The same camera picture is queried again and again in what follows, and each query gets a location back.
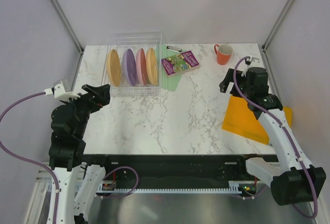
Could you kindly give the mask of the purple plate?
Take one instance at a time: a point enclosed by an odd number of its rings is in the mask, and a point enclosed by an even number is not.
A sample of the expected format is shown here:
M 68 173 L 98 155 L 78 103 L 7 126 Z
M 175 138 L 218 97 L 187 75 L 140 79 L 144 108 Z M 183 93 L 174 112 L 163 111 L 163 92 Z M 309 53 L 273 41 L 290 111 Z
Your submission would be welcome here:
M 131 49 L 127 49 L 124 52 L 122 65 L 126 81 L 129 83 L 129 85 L 135 86 L 137 83 L 137 69 L 135 56 Z

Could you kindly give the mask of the yellow plate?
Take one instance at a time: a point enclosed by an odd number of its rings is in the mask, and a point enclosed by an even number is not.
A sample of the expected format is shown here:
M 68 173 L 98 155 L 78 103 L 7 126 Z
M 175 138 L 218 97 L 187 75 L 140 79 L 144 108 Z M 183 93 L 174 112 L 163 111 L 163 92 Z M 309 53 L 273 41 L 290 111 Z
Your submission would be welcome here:
M 158 84 L 157 59 L 154 49 L 151 47 L 146 54 L 146 69 L 150 83 L 154 86 Z
M 119 87 L 121 82 L 121 65 L 116 50 L 111 50 L 106 59 L 106 70 L 112 86 Z

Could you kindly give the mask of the pink plate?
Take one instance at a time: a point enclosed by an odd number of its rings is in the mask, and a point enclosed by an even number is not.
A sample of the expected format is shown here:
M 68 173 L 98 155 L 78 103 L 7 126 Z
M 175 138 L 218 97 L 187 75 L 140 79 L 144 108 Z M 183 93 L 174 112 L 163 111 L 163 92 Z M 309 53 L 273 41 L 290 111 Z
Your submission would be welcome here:
M 143 48 L 138 49 L 136 54 L 137 79 L 143 86 L 147 84 L 146 59 Z

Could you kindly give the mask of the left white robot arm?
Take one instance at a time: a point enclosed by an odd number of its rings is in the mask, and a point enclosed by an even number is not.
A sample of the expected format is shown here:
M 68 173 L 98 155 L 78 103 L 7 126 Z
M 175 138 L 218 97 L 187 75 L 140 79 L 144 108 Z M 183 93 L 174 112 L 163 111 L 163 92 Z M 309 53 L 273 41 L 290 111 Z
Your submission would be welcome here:
M 62 105 L 51 114 L 51 147 L 49 167 L 52 176 L 51 203 L 48 223 L 87 223 L 93 198 L 102 179 L 113 174 L 107 162 L 89 165 L 83 183 L 76 190 L 78 173 L 83 162 L 83 136 L 90 115 L 110 102 L 110 85 L 83 85 L 84 94 L 68 91 L 59 81 L 46 94 L 53 94 Z

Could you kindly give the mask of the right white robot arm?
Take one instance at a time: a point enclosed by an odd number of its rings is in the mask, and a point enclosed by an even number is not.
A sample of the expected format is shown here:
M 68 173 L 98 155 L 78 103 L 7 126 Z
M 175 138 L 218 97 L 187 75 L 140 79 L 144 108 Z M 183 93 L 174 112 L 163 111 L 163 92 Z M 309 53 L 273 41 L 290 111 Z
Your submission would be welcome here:
M 234 83 L 230 94 L 246 100 L 248 109 L 268 134 L 279 162 L 275 167 L 254 155 L 236 166 L 237 176 L 244 180 L 255 176 L 263 181 L 280 206 L 316 203 L 326 173 L 312 164 L 297 143 L 279 98 L 269 93 L 266 69 L 250 67 L 244 72 L 229 69 L 219 84 L 220 91 L 225 93 L 230 83 Z

